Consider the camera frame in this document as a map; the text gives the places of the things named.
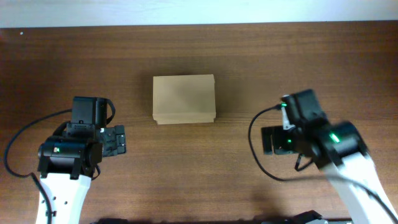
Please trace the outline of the cardboard box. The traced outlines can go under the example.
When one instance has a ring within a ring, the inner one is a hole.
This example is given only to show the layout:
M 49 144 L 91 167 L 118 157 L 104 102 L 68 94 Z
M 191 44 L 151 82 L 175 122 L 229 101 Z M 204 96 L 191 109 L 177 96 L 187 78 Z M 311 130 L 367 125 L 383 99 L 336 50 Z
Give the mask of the cardboard box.
M 154 77 L 152 117 L 158 125 L 212 123 L 216 118 L 214 75 Z

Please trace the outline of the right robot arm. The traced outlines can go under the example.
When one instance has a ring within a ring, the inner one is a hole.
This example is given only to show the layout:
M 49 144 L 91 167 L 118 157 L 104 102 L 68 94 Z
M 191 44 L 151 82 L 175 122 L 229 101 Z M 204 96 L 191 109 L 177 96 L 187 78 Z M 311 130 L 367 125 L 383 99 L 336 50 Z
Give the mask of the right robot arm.
M 261 129 L 265 154 L 297 154 L 295 170 L 314 164 L 334 187 L 353 223 L 397 223 L 397 213 L 379 180 L 369 149 L 355 125 L 332 124 L 308 89 L 284 95 L 272 110 L 282 125 Z

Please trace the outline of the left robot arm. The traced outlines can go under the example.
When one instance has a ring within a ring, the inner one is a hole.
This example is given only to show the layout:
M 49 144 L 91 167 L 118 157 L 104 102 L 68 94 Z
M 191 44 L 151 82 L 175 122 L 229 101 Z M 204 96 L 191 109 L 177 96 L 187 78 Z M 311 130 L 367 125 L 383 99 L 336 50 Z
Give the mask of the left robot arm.
M 123 125 L 110 127 L 107 98 L 76 96 L 72 118 L 39 147 L 40 194 L 37 223 L 78 223 L 91 182 L 105 157 L 126 153 Z

